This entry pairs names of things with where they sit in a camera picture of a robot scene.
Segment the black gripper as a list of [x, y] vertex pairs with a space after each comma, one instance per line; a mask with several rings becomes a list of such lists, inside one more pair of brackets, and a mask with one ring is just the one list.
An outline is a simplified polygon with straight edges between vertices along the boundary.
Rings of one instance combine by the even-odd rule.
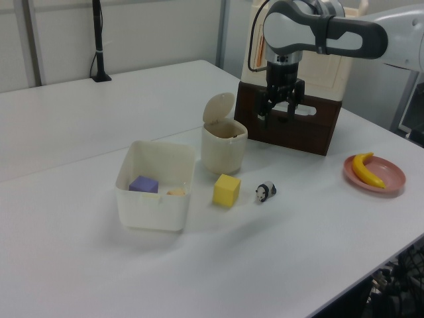
[[268, 117], [276, 105], [276, 100], [287, 100], [288, 119], [294, 119], [295, 110], [304, 99], [305, 82], [297, 78], [303, 52], [266, 56], [266, 89], [256, 93], [256, 113], [264, 129], [268, 128]]

